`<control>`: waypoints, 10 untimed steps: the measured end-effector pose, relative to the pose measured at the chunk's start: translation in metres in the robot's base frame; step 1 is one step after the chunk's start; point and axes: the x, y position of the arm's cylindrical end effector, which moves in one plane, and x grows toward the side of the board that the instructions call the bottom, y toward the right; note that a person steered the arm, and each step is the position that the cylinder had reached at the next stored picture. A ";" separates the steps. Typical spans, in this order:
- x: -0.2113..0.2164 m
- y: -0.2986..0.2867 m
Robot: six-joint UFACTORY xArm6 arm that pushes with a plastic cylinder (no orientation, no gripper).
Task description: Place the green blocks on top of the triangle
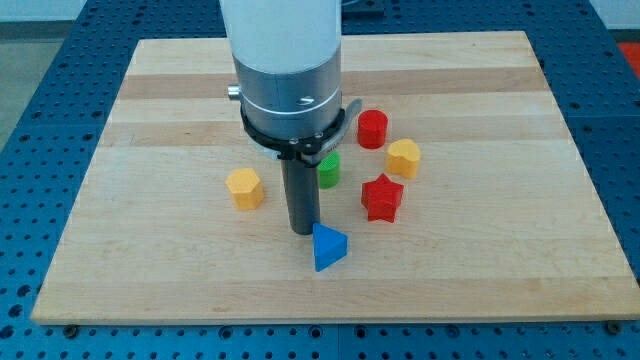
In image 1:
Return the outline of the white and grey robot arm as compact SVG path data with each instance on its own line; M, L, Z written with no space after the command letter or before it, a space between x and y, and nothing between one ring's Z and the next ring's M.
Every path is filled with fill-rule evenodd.
M241 109L262 134L306 138L341 108L339 0L221 0Z

